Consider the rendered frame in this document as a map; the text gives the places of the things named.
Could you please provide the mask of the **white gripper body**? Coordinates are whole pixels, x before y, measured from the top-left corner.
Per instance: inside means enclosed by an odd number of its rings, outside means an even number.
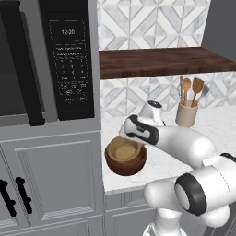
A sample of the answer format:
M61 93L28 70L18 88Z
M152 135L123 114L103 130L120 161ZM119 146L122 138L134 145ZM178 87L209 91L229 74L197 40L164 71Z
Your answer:
M126 132L124 131L124 125L121 125L121 128L119 130L119 137L124 138L126 140L129 140L130 142L133 143L138 143L135 139L133 139L132 137L129 137Z

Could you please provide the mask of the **brown wooden bowl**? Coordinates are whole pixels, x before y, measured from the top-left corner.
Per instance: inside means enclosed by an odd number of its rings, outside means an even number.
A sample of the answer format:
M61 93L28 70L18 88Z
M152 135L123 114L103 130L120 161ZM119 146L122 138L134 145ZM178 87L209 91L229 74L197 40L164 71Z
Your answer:
M121 176L138 173L145 165L148 152L144 145L117 136L105 148L109 168Z

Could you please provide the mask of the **grey under-counter cupboard door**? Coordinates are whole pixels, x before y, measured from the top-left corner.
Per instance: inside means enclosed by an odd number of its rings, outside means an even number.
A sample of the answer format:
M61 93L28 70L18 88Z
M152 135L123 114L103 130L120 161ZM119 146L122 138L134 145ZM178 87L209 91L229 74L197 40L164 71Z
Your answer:
M150 208L108 211L105 213L106 236L143 236L154 216L155 210Z

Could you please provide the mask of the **dark grey cabinet side panel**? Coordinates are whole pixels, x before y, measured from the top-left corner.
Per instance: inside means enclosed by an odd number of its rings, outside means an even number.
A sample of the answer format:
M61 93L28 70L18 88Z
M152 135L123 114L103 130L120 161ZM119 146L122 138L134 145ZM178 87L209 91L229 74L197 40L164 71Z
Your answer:
M201 46L236 62L236 0L211 0Z

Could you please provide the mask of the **grey drawer front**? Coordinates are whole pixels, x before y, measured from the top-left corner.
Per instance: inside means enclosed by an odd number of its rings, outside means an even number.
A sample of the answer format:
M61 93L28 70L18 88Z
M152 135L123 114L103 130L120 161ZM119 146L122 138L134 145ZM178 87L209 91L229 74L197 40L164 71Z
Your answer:
M146 203L142 190L106 195L105 203L107 210L121 209L125 207L138 207Z
M104 236L103 216L12 230L1 233L0 236Z

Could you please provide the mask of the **beige utensil pot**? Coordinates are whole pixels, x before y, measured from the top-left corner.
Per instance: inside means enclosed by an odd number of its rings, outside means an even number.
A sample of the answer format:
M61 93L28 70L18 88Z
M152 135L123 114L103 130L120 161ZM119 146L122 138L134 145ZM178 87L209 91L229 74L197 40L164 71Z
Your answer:
M175 123L183 127L192 127L195 123L195 117L198 110L198 106L192 107L192 101L188 100L186 105L180 102L178 105Z

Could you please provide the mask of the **thin wooden stick utensil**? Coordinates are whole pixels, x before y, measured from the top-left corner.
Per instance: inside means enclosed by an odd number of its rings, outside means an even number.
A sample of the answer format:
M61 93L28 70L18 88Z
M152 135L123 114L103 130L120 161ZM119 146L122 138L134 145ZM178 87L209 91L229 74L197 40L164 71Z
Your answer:
M184 98L183 98L183 76L180 76L180 89L181 89L181 104L184 103Z

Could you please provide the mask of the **wooden spoon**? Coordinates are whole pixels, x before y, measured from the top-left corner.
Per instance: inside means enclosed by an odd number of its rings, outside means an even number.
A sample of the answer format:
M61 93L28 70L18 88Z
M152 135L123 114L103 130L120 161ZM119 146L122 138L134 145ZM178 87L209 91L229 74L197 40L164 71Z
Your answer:
M184 101L183 101L183 105L186 105L187 103L187 93L189 88L191 87L191 80L189 78L186 78L183 81L183 91L184 91Z

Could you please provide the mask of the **wooden spatula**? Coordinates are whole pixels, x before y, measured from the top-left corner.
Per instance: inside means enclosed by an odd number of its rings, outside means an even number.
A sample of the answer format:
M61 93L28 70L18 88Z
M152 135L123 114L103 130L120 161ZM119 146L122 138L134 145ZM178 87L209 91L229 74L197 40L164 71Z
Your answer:
M204 86L204 81L200 78L195 77L194 81L193 81L193 85L192 85L194 96L193 96L193 99L192 99L191 106L195 105L195 97L198 93L200 93L202 91L203 86Z

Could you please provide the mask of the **black built-in microwave oven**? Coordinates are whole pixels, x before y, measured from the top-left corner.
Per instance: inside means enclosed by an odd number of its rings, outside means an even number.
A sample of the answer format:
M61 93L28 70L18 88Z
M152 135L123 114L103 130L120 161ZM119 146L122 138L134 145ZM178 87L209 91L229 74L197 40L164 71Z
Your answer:
M89 0L18 0L45 124L95 115Z

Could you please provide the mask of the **dark wooden wall shelf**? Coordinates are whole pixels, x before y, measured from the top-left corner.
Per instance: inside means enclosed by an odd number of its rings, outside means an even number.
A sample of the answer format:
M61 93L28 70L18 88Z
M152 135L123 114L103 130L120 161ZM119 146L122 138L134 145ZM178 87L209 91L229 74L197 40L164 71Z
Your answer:
M236 71L236 62L201 47L99 51L100 79Z

